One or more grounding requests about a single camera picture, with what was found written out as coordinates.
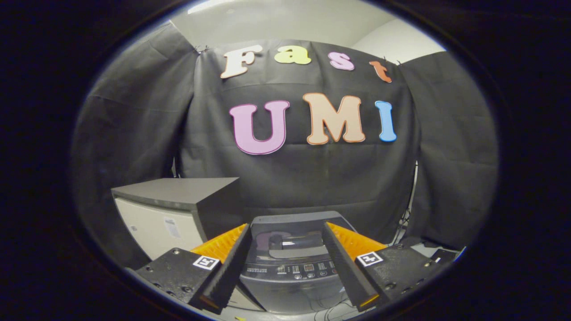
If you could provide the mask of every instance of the black curtain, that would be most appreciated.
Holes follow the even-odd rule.
[[[174,25],[162,25],[114,58],[78,117],[71,151],[78,212],[123,266],[139,268],[149,258],[125,227],[110,189],[172,177],[197,56]]]
[[[498,180],[498,140],[485,97],[452,54],[399,66],[420,121],[420,155],[405,236],[461,249],[485,222]]]

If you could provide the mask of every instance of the label sticker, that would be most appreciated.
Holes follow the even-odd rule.
[[[202,255],[198,260],[194,261],[192,265],[198,266],[205,270],[212,270],[216,264],[218,264],[220,260],[215,258],[209,258],[207,256]]]
[[[373,265],[373,264],[381,262],[383,260],[375,252],[370,252],[367,254],[359,255],[359,256],[357,256],[357,259],[361,262],[361,264],[363,266]]]
[[[167,227],[168,233],[173,238],[178,238],[178,239],[181,238],[180,233],[178,232],[178,228],[176,228],[175,220],[171,218],[164,218],[164,225]]]

